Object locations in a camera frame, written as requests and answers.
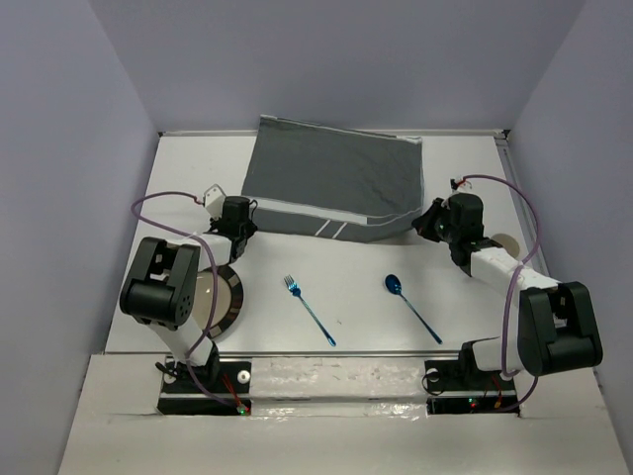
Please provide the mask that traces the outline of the black rimmed dinner plate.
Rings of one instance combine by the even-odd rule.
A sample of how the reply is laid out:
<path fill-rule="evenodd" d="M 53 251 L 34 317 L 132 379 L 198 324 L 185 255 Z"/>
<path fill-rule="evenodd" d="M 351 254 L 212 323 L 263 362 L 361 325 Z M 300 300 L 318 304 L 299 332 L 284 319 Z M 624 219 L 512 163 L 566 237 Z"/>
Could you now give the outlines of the black rimmed dinner plate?
<path fill-rule="evenodd" d="M 196 290 L 191 317 L 202 330 L 208 323 L 213 292 L 212 269 L 207 268 L 197 274 Z M 218 268 L 218 298 L 208 338 L 215 339 L 225 333 L 236 321 L 244 300 L 243 285 L 229 265 Z"/>

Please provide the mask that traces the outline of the grey striped cloth napkin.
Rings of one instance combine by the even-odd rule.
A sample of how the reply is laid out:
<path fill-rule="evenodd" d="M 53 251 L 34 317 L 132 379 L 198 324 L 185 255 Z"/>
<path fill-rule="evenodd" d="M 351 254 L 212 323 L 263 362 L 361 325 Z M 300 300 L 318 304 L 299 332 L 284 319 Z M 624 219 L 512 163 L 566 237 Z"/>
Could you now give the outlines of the grey striped cloth napkin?
<path fill-rule="evenodd" d="M 263 116 L 241 193 L 262 232 L 393 238 L 422 213 L 422 140 Z"/>

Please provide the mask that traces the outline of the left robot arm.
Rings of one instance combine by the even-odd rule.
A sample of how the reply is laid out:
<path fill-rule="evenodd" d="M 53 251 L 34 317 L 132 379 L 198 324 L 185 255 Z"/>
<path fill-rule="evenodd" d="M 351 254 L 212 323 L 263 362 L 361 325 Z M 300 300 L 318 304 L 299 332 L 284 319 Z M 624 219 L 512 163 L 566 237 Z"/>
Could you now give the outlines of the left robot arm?
<path fill-rule="evenodd" d="M 120 294 L 121 312 L 150 328 L 167 345 L 174 359 L 185 367 L 184 377 L 193 388 L 207 391 L 219 379 L 213 361 L 217 348 L 190 319 L 198 273 L 209 267 L 212 281 L 219 282 L 220 268 L 235 263 L 244 253 L 248 240 L 256 233 L 251 206 L 241 196 L 206 196 L 193 199 L 211 216 L 210 228 L 200 235 L 189 235 L 148 218 L 140 220 L 181 237 L 167 240 L 143 238 L 136 250 Z"/>

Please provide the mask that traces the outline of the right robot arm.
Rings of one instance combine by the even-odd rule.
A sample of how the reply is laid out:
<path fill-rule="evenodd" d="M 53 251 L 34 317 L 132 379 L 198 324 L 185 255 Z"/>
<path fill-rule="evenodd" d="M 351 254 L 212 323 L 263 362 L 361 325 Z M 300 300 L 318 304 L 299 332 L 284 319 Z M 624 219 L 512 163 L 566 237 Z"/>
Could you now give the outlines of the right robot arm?
<path fill-rule="evenodd" d="M 469 193 L 435 199 L 411 223 L 427 240 L 448 244 L 453 263 L 505 297 L 501 335 L 467 341 L 455 364 L 457 380 L 477 388 L 492 371 L 505 379 L 596 367 L 603 347 L 588 287 L 559 282 L 517 260 L 485 235 L 482 200 Z"/>

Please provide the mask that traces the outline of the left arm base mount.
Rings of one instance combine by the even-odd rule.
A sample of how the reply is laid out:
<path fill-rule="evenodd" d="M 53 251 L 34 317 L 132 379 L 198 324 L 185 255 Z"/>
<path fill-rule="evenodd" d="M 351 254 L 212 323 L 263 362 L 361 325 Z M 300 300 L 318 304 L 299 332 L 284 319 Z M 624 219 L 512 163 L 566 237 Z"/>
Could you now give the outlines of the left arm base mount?
<path fill-rule="evenodd" d="M 187 367 L 167 357 L 155 362 L 161 373 L 156 409 L 164 416 L 239 416 L 251 415 L 251 362 L 222 360 L 218 376 L 211 380 L 199 374 L 203 392 L 191 378 Z"/>

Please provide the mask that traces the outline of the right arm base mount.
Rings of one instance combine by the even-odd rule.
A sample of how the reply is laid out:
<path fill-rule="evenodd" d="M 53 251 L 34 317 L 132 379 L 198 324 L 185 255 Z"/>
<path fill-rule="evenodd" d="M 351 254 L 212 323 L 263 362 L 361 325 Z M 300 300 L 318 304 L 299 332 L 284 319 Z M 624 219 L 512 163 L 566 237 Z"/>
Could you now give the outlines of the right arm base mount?
<path fill-rule="evenodd" d="M 431 416 L 520 412 L 514 381 L 503 380 L 499 370 L 479 369 L 470 349 L 452 359 L 426 360 L 420 383 Z"/>

